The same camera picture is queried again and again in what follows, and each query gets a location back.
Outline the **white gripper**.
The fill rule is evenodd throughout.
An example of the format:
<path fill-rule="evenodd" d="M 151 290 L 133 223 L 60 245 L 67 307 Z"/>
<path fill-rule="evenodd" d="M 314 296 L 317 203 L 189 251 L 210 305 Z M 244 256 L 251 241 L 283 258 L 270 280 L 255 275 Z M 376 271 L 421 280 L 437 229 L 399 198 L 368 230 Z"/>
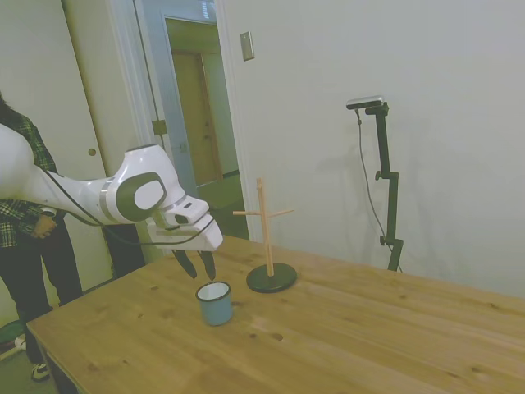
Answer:
<path fill-rule="evenodd" d="M 209 280 L 213 282 L 216 279 L 216 266 L 211 251 L 222 244 L 223 236 L 210 213 L 205 213 L 193 224 L 178 226 L 175 230 L 168 231 L 164 242 L 167 243 L 164 248 L 173 250 L 176 261 L 191 278 L 195 279 L 197 272 L 185 250 L 198 251 Z"/>

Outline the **person's hand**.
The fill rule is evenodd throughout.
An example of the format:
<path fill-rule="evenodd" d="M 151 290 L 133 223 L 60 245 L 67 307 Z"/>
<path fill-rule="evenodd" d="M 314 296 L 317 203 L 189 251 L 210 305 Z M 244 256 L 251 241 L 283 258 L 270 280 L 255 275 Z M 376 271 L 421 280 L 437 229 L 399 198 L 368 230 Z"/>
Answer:
<path fill-rule="evenodd" d="M 57 224 L 52 217 L 42 214 L 34 225 L 31 235 L 33 238 L 43 239 L 51 235 Z"/>

